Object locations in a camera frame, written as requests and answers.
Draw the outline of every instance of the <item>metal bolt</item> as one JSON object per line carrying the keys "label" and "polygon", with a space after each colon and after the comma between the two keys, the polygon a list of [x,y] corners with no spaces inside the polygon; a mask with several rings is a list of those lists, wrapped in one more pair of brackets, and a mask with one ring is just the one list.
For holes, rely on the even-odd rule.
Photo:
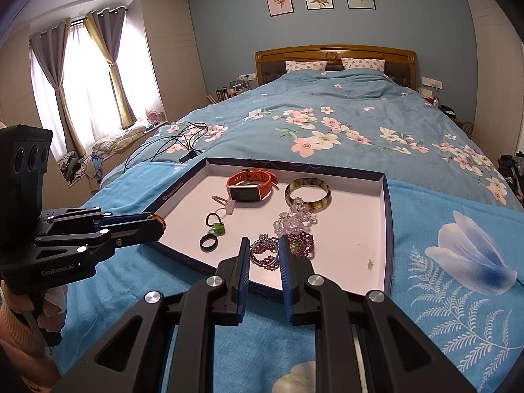
{"label": "metal bolt", "polygon": [[210,287],[218,287],[222,285],[222,282],[224,282],[222,278],[215,274],[205,280],[205,283],[208,284]]}
{"label": "metal bolt", "polygon": [[324,278],[322,278],[319,274],[312,274],[308,278],[308,283],[310,285],[313,285],[315,287],[318,287],[324,283]]}
{"label": "metal bolt", "polygon": [[151,291],[146,294],[144,297],[144,300],[146,300],[148,303],[153,304],[156,303],[158,300],[160,300],[162,296],[158,291]]}
{"label": "metal bolt", "polygon": [[373,290],[369,293],[369,299],[373,301],[374,303],[382,303],[386,296],[382,291]]}

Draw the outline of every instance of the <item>window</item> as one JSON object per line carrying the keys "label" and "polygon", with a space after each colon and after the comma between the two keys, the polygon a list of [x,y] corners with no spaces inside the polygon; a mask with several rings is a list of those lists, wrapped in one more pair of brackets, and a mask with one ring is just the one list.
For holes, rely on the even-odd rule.
{"label": "window", "polygon": [[[127,99],[138,123],[158,99],[158,88],[145,39],[124,20],[117,59]],[[51,149],[56,159],[66,154],[53,87],[31,51],[31,78],[44,128],[53,131]],[[71,120],[87,152],[92,145],[121,131],[107,61],[81,23],[70,28],[64,58],[64,94]]]}

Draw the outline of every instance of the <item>floral pillowcase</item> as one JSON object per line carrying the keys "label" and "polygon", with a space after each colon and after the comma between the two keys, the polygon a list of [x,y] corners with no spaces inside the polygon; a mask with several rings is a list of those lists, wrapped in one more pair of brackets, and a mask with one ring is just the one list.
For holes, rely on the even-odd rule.
{"label": "floral pillowcase", "polygon": [[318,61],[318,62],[296,62],[296,61],[286,61],[286,73],[292,72],[299,69],[312,69],[320,70],[324,72],[326,70],[326,64],[328,61]]}
{"label": "floral pillowcase", "polygon": [[344,69],[369,68],[384,73],[386,61],[381,59],[352,59],[351,57],[342,57]]}

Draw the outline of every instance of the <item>tortoiseshell bangle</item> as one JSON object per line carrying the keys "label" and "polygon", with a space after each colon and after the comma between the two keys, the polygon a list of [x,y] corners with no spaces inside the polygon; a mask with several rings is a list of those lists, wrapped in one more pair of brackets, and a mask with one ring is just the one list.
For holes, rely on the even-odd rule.
{"label": "tortoiseshell bangle", "polygon": [[290,184],[287,185],[286,190],[284,191],[287,205],[293,205],[293,198],[289,195],[294,190],[303,186],[318,186],[324,190],[324,192],[326,192],[326,196],[322,199],[316,200],[314,202],[304,202],[304,205],[309,208],[309,211],[318,211],[331,204],[331,188],[328,186],[328,184],[319,178],[304,177],[293,180]]}

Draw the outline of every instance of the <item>white tray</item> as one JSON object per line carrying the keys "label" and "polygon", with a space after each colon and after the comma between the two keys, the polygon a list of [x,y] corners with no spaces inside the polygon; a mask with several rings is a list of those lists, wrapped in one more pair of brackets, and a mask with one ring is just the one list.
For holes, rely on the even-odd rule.
{"label": "white tray", "polygon": [[[242,168],[264,168],[278,177],[278,188],[262,202],[237,203],[232,215],[211,195],[227,197],[226,181]],[[383,173],[323,166],[296,165],[233,159],[204,159],[184,174],[149,211],[165,218],[167,229],[159,241],[160,250],[188,266],[214,272],[218,263],[238,255],[240,241],[246,236],[251,244],[260,234],[276,236],[273,222],[288,211],[284,189],[301,177],[316,177],[327,182],[332,202],[319,211],[318,223],[311,226],[315,254],[311,260],[315,273],[336,282],[343,290],[364,295],[369,290],[389,292],[392,262],[391,209]],[[317,187],[302,187],[292,197],[305,201],[320,199],[325,192]],[[201,250],[202,236],[212,233],[206,226],[208,213],[215,212],[225,224],[226,233],[218,237],[212,252]],[[251,263],[250,282],[265,295],[281,291],[280,270],[267,270]]]}

